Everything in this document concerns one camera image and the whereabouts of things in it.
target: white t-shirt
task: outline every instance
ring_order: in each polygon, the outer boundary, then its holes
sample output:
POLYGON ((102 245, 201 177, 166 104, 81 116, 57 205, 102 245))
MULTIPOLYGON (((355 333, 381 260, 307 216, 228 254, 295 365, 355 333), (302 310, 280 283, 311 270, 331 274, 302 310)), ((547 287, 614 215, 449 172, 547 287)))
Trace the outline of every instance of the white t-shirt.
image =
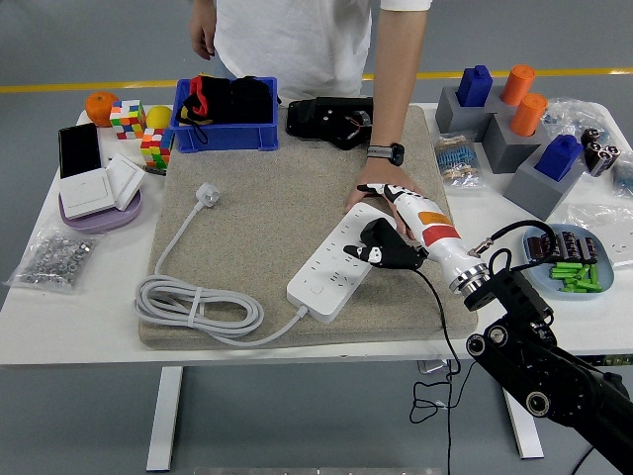
MULTIPOLYGON (((432 0, 381 0, 428 10, 432 0)), ((277 78, 282 100, 357 97, 371 34, 371 0, 217 0, 215 46, 236 77, 277 78)))

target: gray felt mat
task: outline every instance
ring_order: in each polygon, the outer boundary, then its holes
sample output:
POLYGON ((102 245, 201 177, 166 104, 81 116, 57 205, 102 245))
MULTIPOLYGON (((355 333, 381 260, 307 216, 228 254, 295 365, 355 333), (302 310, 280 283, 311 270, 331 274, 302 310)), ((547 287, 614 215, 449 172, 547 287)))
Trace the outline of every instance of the gray felt mat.
MULTIPOLYGON (((196 204, 195 192, 214 183, 222 198, 202 210, 162 266, 162 273, 205 288, 242 292, 264 308, 264 323, 244 340, 280 329, 295 314, 286 285, 343 217, 344 203, 365 160, 365 148, 339 150, 284 132, 279 116, 279 149, 179 153, 174 146, 162 213, 156 226, 148 273, 196 204)), ((421 109, 408 110, 403 145, 405 169, 445 213, 448 204, 421 109)), ((389 213, 382 199, 367 202, 389 213)), ((465 337, 477 325, 461 297, 451 294, 439 266, 421 269, 437 289, 451 337, 465 337)), ((215 320, 241 320, 231 305, 207 306, 215 320)), ((204 332, 140 323, 140 340, 156 349, 227 348, 204 332)), ((306 317, 266 347, 358 341, 443 338, 437 304, 410 271, 372 269, 338 317, 328 325, 306 317)))

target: blue block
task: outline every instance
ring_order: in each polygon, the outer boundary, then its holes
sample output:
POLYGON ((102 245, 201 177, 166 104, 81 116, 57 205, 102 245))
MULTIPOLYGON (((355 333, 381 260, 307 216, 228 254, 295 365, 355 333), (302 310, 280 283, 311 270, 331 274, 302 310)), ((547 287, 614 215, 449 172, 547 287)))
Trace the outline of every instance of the blue block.
POLYGON ((462 107, 484 107, 493 88, 493 78, 483 65, 464 69, 457 89, 457 100, 462 107))
POLYGON ((561 181, 582 152, 583 146, 574 136, 557 136, 534 168, 553 180, 561 181))

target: yellow floor line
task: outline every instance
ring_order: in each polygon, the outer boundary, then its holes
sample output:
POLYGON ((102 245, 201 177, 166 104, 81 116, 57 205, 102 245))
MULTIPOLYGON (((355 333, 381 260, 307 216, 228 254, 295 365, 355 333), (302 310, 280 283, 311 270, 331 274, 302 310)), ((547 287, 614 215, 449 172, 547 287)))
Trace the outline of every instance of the yellow floor line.
MULTIPOLYGON (((435 71, 419 72, 416 76, 420 80, 429 79, 460 79, 464 71, 435 71)), ((633 67, 594 67, 577 69, 536 69, 536 75, 541 77, 553 76, 596 76, 596 75, 627 75, 633 74, 633 67)), ((509 71, 491 71, 492 77, 507 77, 509 71)), ((363 74, 364 81, 373 81, 375 75, 363 74)), ((0 94, 21 94, 31 92, 65 92, 85 90, 111 89, 142 89, 175 87, 177 80, 155 81, 112 81, 112 82, 68 82, 60 84, 25 84, 0 86, 0 94)))

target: white robotic forearm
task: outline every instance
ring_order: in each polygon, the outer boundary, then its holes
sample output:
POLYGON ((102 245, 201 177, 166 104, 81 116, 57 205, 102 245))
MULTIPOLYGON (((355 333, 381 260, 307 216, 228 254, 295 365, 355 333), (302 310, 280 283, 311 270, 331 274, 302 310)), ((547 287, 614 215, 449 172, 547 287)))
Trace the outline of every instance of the white robotic forearm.
MULTIPOLYGON (((396 206, 427 258, 441 266, 451 291, 468 297, 488 279, 486 264, 469 253, 450 220, 433 201, 395 185, 372 183, 358 189, 383 195, 396 206)), ((357 248, 355 255, 363 258, 361 249, 357 248)))

